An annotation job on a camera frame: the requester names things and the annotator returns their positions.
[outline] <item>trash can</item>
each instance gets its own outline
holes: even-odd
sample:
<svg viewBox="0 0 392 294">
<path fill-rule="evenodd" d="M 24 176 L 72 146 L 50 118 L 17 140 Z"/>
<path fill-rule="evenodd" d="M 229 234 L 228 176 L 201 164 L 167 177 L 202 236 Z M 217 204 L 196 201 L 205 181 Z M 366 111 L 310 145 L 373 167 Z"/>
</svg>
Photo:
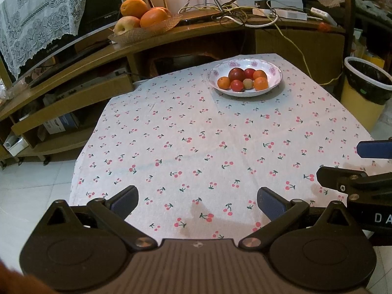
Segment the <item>trash can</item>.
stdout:
<svg viewBox="0 0 392 294">
<path fill-rule="evenodd" d="M 340 102 L 370 132 L 392 96 L 392 77 L 366 60 L 344 59 L 344 81 Z"/>
</svg>

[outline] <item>floral bowl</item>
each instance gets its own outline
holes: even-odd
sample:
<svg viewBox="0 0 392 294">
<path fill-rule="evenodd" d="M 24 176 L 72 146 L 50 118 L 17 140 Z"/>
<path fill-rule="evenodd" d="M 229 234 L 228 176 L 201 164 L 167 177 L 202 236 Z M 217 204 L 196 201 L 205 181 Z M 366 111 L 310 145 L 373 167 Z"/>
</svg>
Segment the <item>floral bowl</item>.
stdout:
<svg viewBox="0 0 392 294">
<path fill-rule="evenodd" d="M 255 90 L 249 89 L 245 90 L 244 92 L 234 92 L 231 89 L 224 90 L 218 87 L 218 79 L 222 76 L 228 76 L 229 72 L 234 67 L 240 67 L 243 70 L 246 68 L 253 68 L 255 70 L 263 70 L 268 79 L 268 88 L 264 90 Z M 253 97 L 258 96 L 261 94 L 265 94 L 276 87 L 280 81 L 282 80 L 283 75 L 282 71 L 276 65 L 258 60 L 256 58 L 243 58 L 243 59 L 236 59 L 236 60 L 228 60 L 225 62 L 221 62 L 211 68 L 207 73 L 207 80 L 211 84 L 212 87 L 216 88 L 220 92 L 235 96 L 235 97 Z"/>
</svg>

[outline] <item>folded cloth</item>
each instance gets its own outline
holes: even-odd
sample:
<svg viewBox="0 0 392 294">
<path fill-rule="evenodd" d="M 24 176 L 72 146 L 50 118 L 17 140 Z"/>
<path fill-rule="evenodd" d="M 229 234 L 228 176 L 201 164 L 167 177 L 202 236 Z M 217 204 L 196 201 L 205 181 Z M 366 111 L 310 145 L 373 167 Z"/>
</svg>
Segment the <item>folded cloth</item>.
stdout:
<svg viewBox="0 0 392 294">
<path fill-rule="evenodd" d="M 64 34 L 77 35 L 86 0 L 0 0 L 0 51 L 9 71 Z"/>
</svg>

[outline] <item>bowl rim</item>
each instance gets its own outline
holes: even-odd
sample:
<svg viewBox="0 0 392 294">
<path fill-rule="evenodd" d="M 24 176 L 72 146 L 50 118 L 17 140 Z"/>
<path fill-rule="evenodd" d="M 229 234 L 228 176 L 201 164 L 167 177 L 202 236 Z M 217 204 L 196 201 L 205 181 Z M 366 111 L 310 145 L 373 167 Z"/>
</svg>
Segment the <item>bowl rim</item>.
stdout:
<svg viewBox="0 0 392 294">
<path fill-rule="evenodd" d="M 226 60 L 226 61 L 220 62 L 220 63 L 216 64 L 215 66 L 213 66 L 212 68 L 210 68 L 210 69 L 208 70 L 208 72 L 207 72 L 207 81 L 211 84 L 212 87 L 214 87 L 215 89 L 221 91 L 221 92 L 224 93 L 224 94 L 227 94 L 227 93 L 225 93 L 225 92 L 234 93 L 234 94 L 237 94 L 237 93 L 244 93 L 244 92 L 235 92 L 235 91 L 233 91 L 233 90 L 221 89 L 221 88 L 219 88 L 217 85 L 215 85 L 215 83 L 213 83 L 212 81 L 210 81 L 210 78 L 209 78 L 210 75 L 211 75 L 211 72 L 213 71 L 213 69 L 214 69 L 215 67 L 217 67 L 218 65 L 226 64 L 226 63 L 228 63 L 228 62 L 237 61 L 237 60 L 256 60 L 256 61 L 264 62 L 264 63 L 270 64 L 271 66 L 275 67 L 275 69 L 279 72 L 279 76 L 280 76 L 279 81 L 278 81 L 274 86 L 268 87 L 268 88 L 263 89 L 263 90 L 255 90 L 254 92 L 248 92 L 248 93 L 246 93 L 246 94 L 251 94 L 251 93 L 254 94 L 254 93 L 258 93 L 258 92 L 268 92 L 269 90 L 271 90 L 271 89 L 273 89 L 274 87 L 278 86 L 278 85 L 280 84 L 280 82 L 282 81 L 282 79 L 283 79 L 282 70 L 281 70 L 279 67 L 277 67 L 275 64 L 271 63 L 271 62 L 268 62 L 268 61 L 265 61 L 265 60 L 260 60 L 260 59 L 258 59 L 258 58 L 236 58 L 236 59 L 235 59 L 235 58 L 232 58 L 232 59 L 230 59 L 230 60 Z"/>
</svg>

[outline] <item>television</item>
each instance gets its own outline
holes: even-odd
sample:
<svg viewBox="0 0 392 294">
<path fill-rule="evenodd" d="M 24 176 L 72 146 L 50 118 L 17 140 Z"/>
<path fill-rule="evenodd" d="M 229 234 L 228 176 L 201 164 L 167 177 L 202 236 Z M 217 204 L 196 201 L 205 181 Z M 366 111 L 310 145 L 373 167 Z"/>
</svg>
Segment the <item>television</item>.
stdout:
<svg viewBox="0 0 392 294">
<path fill-rule="evenodd" d="M 65 34 L 60 39 L 53 40 L 45 49 L 38 51 L 32 59 L 27 60 L 26 64 L 21 66 L 21 72 L 18 78 L 15 78 L 8 70 L 3 55 L 0 54 L 11 83 L 15 84 L 31 73 L 36 67 L 42 65 L 42 63 L 47 61 L 49 58 L 73 44 L 101 30 L 114 26 L 121 16 L 119 14 L 119 10 L 123 1 L 124 0 L 86 0 L 86 6 L 78 29 L 78 35 L 73 36 L 71 34 Z"/>
</svg>

